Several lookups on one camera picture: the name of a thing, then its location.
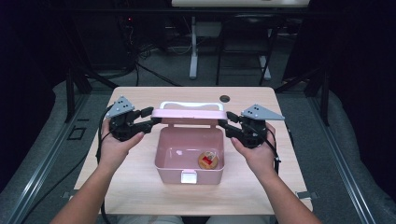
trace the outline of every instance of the gray carpet floor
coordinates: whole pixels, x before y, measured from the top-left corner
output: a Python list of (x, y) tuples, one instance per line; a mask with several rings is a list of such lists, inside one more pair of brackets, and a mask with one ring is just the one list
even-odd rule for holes
[[(139, 62), (182, 86), (215, 86), (217, 59), (214, 54), (216, 45), (213, 43), (215, 41), (212, 39), (201, 42), (198, 78), (195, 80), (189, 79), (191, 57), (189, 52), (181, 53), (186, 51), (184, 48), (174, 48), (178, 53), (172, 50), (169, 50), (168, 53), (158, 50), (152, 51), (147, 59), (141, 59)], [(274, 57), (269, 66), (272, 80), (264, 82), (263, 86), (276, 88), (282, 84), (281, 78), (292, 45), (293, 41), (288, 38), (278, 39)], [(102, 72), (101, 74), (107, 76), (111, 72)], [(139, 69), (139, 77), (139, 86), (170, 85), (143, 69)], [(222, 76), (220, 86), (257, 86), (259, 79), (259, 76)], [(111, 80), (120, 86), (134, 86), (136, 71), (128, 76)], [(98, 120), (102, 111), (106, 108), (111, 90), (98, 81), (90, 80), (90, 82), (93, 86), (90, 95), (80, 95), (76, 91), (77, 98), (83, 103), (71, 124), (71, 127), (83, 129), (84, 134), (80, 140), (73, 140), (74, 136), (69, 135), (72, 132), (68, 130), (66, 138), (60, 145), (61, 150), (54, 158), (54, 163), (45, 181), (37, 186), (39, 190), (36, 195), (33, 195), (34, 199), (29, 205), (35, 204), (46, 191), (67, 174), (83, 158), (91, 146)], [(319, 196), (318, 199), (312, 201), (314, 213), (323, 223), (361, 223), (361, 218), (335, 165), (330, 144), (321, 129), (321, 121), (316, 119), (315, 114), (318, 112), (310, 104), (312, 101), (315, 102), (316, 99), (304, 97), (301, 92), (303, 87), (304, 83), (287, 93), (278, 94), (277, 98), (282, 113), (286, 117), (286, 123), (291, 130), (294, 149), (307, 188), (316, 192)], [(0, 223), (7, 223), (10, 217), (15, 214), (15, 209), (22, 194), (29, 187), (29, 181), (35, 174), (36, 167), (46, 158), (57, 136), (64, 129), (64, 119), (66, 117), (65, 84), (61, 83), (54, 88), (54, 91), (57, 95), (56, 104), (48, 122), (20, 169), (0, 194)], [(375, 221), (377, 223), (396, 223), (395, 203), (375, 184), (369, 172), (361, 163), (353, 129), (342, 109), (342, 105), (333, 94), (330, 97), (329, 122)], [(48, 223), (67, 203), (67, 199), (61, 196), (65, 191), (73, 189), (80, 169), (81, 165), (55, 188), (30, 214), (26, 223)], [(98, 217), (97, 223), (102, 222), (103, 220)]]

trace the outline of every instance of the forearm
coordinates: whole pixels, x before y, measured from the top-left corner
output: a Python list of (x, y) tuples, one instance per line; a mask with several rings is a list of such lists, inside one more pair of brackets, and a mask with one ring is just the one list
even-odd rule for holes
[(94, 223), (113, 175), (98, 167), (51, 223)]
[(318, 218), (297, 198), (289, 187), (274, 175), (259, 177), (279, 223), (320, 223)]

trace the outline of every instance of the pink plastic box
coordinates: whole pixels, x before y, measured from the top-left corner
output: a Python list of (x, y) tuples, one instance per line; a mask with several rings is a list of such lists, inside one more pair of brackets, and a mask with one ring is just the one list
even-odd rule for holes
[[(182, 109), (169, 108), (175, 105)], [(217, 110), (204, 109), (209, 106)], [(161, 129), (155, 157), (163, 183), (215, 185), (220, 182), (224, 169), (224, 134), (216, 125), (218, 119), (227, 119), (222, 104), (163, 102), (151, 116), (168, 124)], [(219, 158), (212, 170), (201, 169), (198, 164), (198, 157), (207, 151)]]

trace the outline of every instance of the person's right hand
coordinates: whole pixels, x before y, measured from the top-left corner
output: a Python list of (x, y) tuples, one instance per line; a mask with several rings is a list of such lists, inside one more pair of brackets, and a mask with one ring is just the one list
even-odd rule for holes
[[(273, 126), (269, 123), (266, 123), (266, 126), (274, 135), (276, 134)], [(272, 134), (267, 134), (267, 140), (274, 146), (275, 139)], [(244, 147), (236, 138), (232, 138), (231, 142), (235, 149), (245, 157), (248, 167), (253, 171), (255, 176), (258, 178), (262, 177), (262, 179), (268, 179), (276, 175), (276, 171), (274, 169), (275, 155), (267, 143), (264, 142), (259, 147), (247, 148)]]

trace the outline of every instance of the hand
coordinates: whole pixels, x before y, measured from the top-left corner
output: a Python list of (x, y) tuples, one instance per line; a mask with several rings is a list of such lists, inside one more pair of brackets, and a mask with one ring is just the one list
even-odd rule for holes
[[(276, 134), (273, 126), (269, 123), (266, 123), (266, 126), (274, 133), (274, 135)], [(272, 134), (267, 134), (267, 140), (274, 146), (275, 139)], [(261, 146), (250, 149), (244, 147), (236, 138), (232, 138), (231, 142), (235, 149), (245, 157), (248, 167), (253, 171), (255, 176), (267, 179), (276, 175), (276, 171), (274, 169), (275, 155), (267, 143), (264, 142)]]
[(105, 119), (102, 125), (102, 151), (99, 166), (110, 172), (115, 173), (121, 166), (129, 153), (129, 150), (136, 146), (142, 139), (144, 134), (137, 133), (131, 139), (121, 142), (109, 133), (110, 120)]

